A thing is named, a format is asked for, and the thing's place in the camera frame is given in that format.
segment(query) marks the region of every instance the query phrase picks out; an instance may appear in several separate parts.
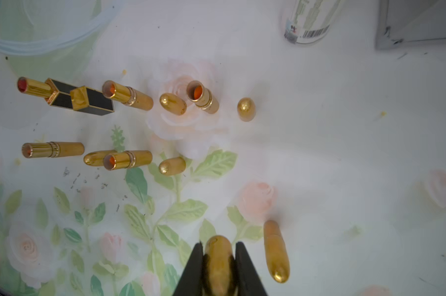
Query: gold lipstick tube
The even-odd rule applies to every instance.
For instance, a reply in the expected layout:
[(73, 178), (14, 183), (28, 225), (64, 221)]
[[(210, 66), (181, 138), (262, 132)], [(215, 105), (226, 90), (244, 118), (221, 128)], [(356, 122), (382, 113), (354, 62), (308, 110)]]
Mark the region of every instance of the gold lipstick tube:
[(151, 97), (137, 91), (129, 86), (123, 86), (112, 80), (107, 80), (102, 87), (103, 95), (106, 98), (116, 100), (137, 109), (149, 111), (154, 106)]
[(216, 113), (220, 108), (217, 98), (200, 81), (193, 80), (187, 85), (187, 97), (209, 114)]
[(18, 90), (22, 93), (44, 98), (50, 106), (73, 109), (70, 92), (76, 86), (48, 78), (45, 82), (19, 77)]
[(255, 103), (251, 98), (242, 98), (238, 103), (238, 115), (242, 121), (251, 121), (255, 117)]
[(152, 162), (152, 153), (147, 150), (134, 150), (110, 153), (103, 158), (107, 170), (131, 169)]
[(182, 173), (186, 168), (185, 159), (182, 157), (169, 158), (161, 162), (159, 171), (164, 176), (173, 176)]
[(233, 295), (236, 290), (236, 267), (230, 241), (221, 235), (210, 238), (203, 257), (203, 288), (206, 295)]
[(279, 224), (275, 221), (264, 223), (264, 248), (269, 273), (276, 282), (285, 283), (290, 276), (290, 262)]
[(159, 99), (162, 108), (175, 115), (183, 115), (187, 110), (187, 103), (179, 96), (166, 92)]
[(83, 162), (92, 167), (102, 167), (103, 159), (110, 153), (116, 153), (116, 150), (102, 150), (88, 153), (83, 157)]
[(25, 143), (22, 145), (22, 155), (26, 158), (36, 157), (66, 157), (82, 155), (85, 147), (75, 142)]

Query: white table surface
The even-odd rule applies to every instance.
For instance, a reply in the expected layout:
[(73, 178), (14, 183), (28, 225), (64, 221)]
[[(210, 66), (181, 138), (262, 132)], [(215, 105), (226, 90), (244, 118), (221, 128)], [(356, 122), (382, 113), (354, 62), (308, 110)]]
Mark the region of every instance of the white table surface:
[[(219, 75), (221, 107), (234, 111), (236, 132), (223, 148), (238, 153), (238, 160), (221, 179), (188, 185), (182, 200), (208, 204), (205, 218), (229, 238), (235, 230), (223, 221), (226, 206), (244, 184), (257, 180), (277, 187), (289, 281), (271, 279), (262, 240), (246, 244), (269, 295), (354, 296), (377, 284), (393, 295), (446, 296), (446, 258), (441, 256), (446, 254), (446, 210), (428, 204), (421, 189), (429, 170), (446, 171), (446, 45), (376, 51), (377, 10), (377, 0), (349, 0), (325, 38), (301, 46), (284, 39), (279, 1), (129, 0), (96, 42), (84, 72), (69, 82), (101, 89), (105, 80), (114, 79), (146, 92), (153, 63), (209, 60)], [(111, 128), (117, 125), (127, 149), (146, 149), (145, 112), (116, 102), (116, 112), (102, 117), (52, 108), (20, 94), (16, 79), (0, 55), (4, 196), (22, 189), (21, 207), (27, 201), (34, 207), (41, 197), (50, 220), (70, 224), (56, 209), (51, 188), (71, 186), (73, 178), (62, 176), (65, 167), (89, 179), (96, 169), (86, 167), (81, 157), (26, 160), (21, 145), (44, 134), (46, 141), (81, 141), (86, 153), (111, 149)], [(236, 117), (243, 97), (257, 105), (249, 123)], [(17, 166), (15, 158), (22, 164)], [(143, 171), (157, 218), (173, 197), (152, 185), (152, 176)], [(116, 196), (130, 194), (122, 181), (125, 171), (100, 172), (113, 189), (100, 191), (107, 201), (107, 226), (90, 234), (92, 244), (104, 232), (120, 230), (117, 221), (125, 222), (114, 211), (121, 202)], [(70, 200), (76, 195), (74, 189), (64, 192)], [(190, 245), (198, 240), (200, 224), (169, 223)], [(362, 233), (346, 237), (353, 226)], [(161, 252), (181, 274), (175, 252)], [(84, 273), (87, 288), (91, 265)], [(119, 289), (146, 267), (131, 269)], [(105, 295), (112, 295), (110, 284), (102, 284)], [(71, 290), (57, 291), (68, 295)]]

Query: bottle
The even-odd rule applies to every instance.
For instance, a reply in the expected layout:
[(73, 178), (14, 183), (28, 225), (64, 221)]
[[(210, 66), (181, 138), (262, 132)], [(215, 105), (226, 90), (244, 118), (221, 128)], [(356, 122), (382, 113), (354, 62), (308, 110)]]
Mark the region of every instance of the bottle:
[(323, 38), (346, 0), (295, 0), (287, 2), (285, 38), (307, 44)]

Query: black and gold lipstick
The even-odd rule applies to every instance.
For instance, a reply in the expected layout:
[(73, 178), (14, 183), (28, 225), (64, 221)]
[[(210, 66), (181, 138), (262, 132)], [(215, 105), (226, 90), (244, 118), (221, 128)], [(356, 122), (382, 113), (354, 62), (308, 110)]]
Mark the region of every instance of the black and gold lipstick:
[(22, 93), (44, 98), (50, 106), (73, 109), (70, 92), (76, 86), (48, 78), (45, 82), (19, 77), (18, 90)]
[(175, 115), (183, 115), (187, 110), (187, 103), (177, 95), (166, 92), (159, 99), (162, 108)]
[(206, 113), (214, 114), (220, 108), (216, 97), (200, 81), (193, 80), (187, 85), (187, 97)]
[(159, 171), (164, 176), (173, 176), (183, 173), (185, 168), (185, 159), (183, 159), (182, 157), (166, 159), (159, 165)]
[(110, 153), (103, 158), (107, 170), (131, 169), (152, 162), (152, 153), (147, 150), (134, 150)]
[(70, 92), (73, 110), (96, 115), (114, 112), (113, 101), (105, 98), (102, 92), (82, 86)]
[(36, 157), (66, 157), (82, 155), (85, 147), (76, 142), (25, 143), (22, 145), (22, 155), (26, 158)]
[(149, 111), (154, 106), (154, 101), (148, 95), (112, 80), (107, 80), (103, 84), (102, 92), (106, 98), (137, 109)]
[(102, 150), (88, 153), (83, 157), (83, 162), (92, 167), (102, 167), (103, 159), (110, 153), (116, 153), (116, 150)]

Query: barcode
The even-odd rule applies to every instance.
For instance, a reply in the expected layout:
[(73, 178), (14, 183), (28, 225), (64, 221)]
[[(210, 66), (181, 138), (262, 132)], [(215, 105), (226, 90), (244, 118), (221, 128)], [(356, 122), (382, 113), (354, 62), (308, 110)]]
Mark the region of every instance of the barcode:
[(312, 30), (312, 31), (305, 31), (305, 33), (303, 33), (302, 38), (315, 38), (320, 36), (321, 34), (326, 33), (326, 31), (328, 31), (328, 27), (330, 27), (330, 25), (324, 27), (323, 29), (318, 29), (318, 30)]

